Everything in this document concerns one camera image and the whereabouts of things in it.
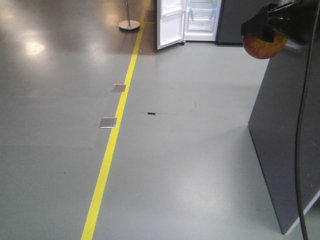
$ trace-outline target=stanchion post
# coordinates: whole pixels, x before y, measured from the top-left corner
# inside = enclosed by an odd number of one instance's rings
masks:
[[[130,20],[128,0],[125,0],[125,10],[127,20],[120,22],[119,28],[127,31],[138,29],[140,27],[140,23],[138,21]]]

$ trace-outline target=dark cabinet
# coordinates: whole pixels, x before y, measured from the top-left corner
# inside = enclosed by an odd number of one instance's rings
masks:
[[[223,0],[217,31],[218,44],[242,44],[241,24],[272,0]]]

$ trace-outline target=red apple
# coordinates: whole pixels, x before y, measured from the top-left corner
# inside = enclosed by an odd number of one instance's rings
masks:
[[[273,42],[262,41],[255,36],[244,36],[243,46],[246,52],[256,59],[269,59],[277,55],[286,45],[288,39],[274,32]]]

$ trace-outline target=yellow floor line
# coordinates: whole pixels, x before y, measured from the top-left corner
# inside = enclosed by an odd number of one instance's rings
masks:
[[[129,89],[130,89],[130,83],[131,83],[131,80],[132,80],[132,77],[134,74],[134,70],[135,70],[135,66],[137,63],[140,44],[141,44],[141,40],[142,40],[144,28],[145,28],[144,19],[146,17],[147,7],[148,7],[149,1],[150,0],[145,0],[144,7],[142,10],[142,15],[141,15],[141,19],[140,19],[140,29],[139,29],[139,32],[136,37],[131,61],[129,64],[129,68],[128,68],[126,77],[125,77],[124,84],[126,84],[126,89],[125,89],[125,92],[123,92],[121,94],[121,97],[119,100],[119,105],[118,105],[118,108],[117,108],[116,114],[115,114],[115,117],[117,118],[116,128],[111,130],[111,133],[109,136],[109,140],[108,140],[108,143],[106,146],[106,150],[105,150],[104,158],[102,161],[100,173],[99,173],[99,176],[98,176],[98,179],[96,182],[96,186],[95,186],[95,190],[94,190],[94,194],[92,197],[91,205],[90,205],[89,212],[88,212],[88,215],[87,215],[87,218],[85,221],[81,240],[92,240],[94,237],[96,224],[97,224],[97,220],[98,220],[98,215],[99,215],[99,211],[100,211],[100,207],[101,207],[101,202],[102,202],[105,188],[107,185],[108,175],[109,175],[112,159],[113,159],[116,144],[117,144],[121,121],[122,121],[122,117],[123,117],[126,102],[127,102],[127,97],[128,97],[128,93],[129,93]]]

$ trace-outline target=floor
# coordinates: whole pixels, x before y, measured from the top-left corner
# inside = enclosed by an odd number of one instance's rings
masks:
[[[138,34],[125,18],[117,0],[0,1],[2,240],[81,239]],[[280,233],[247,128],[268,61],[153,37],[146,23],[93,239],[301,239]]]

